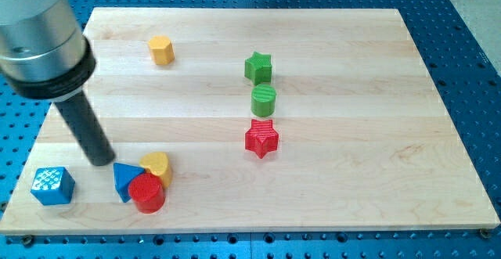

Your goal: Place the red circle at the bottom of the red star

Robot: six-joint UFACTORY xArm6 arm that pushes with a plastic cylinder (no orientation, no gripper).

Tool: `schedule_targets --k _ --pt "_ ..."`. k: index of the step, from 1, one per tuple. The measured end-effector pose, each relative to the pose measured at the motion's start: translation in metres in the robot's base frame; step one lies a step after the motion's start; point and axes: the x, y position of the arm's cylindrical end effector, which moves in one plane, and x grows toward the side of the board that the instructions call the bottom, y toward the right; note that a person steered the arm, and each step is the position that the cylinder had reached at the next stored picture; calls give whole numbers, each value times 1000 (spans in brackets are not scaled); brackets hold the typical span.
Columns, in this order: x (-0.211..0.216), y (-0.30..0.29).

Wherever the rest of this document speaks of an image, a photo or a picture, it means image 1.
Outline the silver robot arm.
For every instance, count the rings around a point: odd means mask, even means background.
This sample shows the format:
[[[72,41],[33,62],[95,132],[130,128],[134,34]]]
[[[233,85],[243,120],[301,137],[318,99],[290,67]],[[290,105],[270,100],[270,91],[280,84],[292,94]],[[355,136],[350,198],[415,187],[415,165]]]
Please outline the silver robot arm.
[[[1,0],[1,75],[16,93],[68,99],[95,66],[68,0]]]

